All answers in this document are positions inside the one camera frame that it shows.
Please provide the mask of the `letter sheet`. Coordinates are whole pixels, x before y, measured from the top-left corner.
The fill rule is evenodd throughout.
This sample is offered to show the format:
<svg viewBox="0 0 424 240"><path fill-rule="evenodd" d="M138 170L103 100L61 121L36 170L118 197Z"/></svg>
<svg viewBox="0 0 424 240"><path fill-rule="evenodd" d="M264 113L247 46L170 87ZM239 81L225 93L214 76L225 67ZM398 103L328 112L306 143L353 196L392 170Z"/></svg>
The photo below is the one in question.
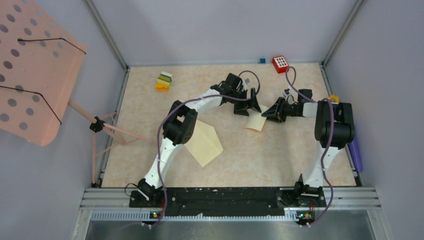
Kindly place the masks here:
<svg viewBox="0 0 424 240"><path fill-rule="evenodd" d="M248 113L249 116L247 117L243 128L261 132L267 118L262 116L261 112L257 112L254 109L249 109Z"/></svg>

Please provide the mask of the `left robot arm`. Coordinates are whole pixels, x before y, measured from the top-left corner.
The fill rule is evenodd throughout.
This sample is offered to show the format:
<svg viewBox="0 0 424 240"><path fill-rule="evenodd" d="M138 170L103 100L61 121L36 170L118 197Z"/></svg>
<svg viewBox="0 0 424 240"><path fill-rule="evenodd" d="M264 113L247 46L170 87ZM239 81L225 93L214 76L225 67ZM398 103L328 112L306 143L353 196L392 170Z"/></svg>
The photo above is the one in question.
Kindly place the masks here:
<svg viewBox="0 0 424 240"><path fill-rule="evenodd" d="M198 116L212 108L231 103L236 115L248 115L249 109L261 112L257 95L260 87L247 89L241 76L229 73L225 80L205 93L184 102L176 100L157 130L157 155L147 174L138 182L137 192L149 207L165 198L165 176L180 148L193 136Z"/></svg>

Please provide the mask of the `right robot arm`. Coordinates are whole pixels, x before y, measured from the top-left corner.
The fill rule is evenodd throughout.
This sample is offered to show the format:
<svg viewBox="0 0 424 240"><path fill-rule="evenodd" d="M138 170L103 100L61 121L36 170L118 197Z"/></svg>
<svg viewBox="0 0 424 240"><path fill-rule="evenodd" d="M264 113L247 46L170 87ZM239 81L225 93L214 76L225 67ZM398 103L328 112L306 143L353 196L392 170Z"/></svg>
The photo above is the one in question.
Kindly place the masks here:
<svg viewBox="0 0 424 240"><path fill-rule="evenodd" d="M291 194L299 206L307 206L312 201L324 202L324 175L338 153L355 137L351 103L309 102L312 96L312 90L300 89L296 102L289 103L286 98L279 97L272 107L262 113L263 117L276 123L285 122L287 117L315 119L316 151L311 165L299 176Z"/></svg>

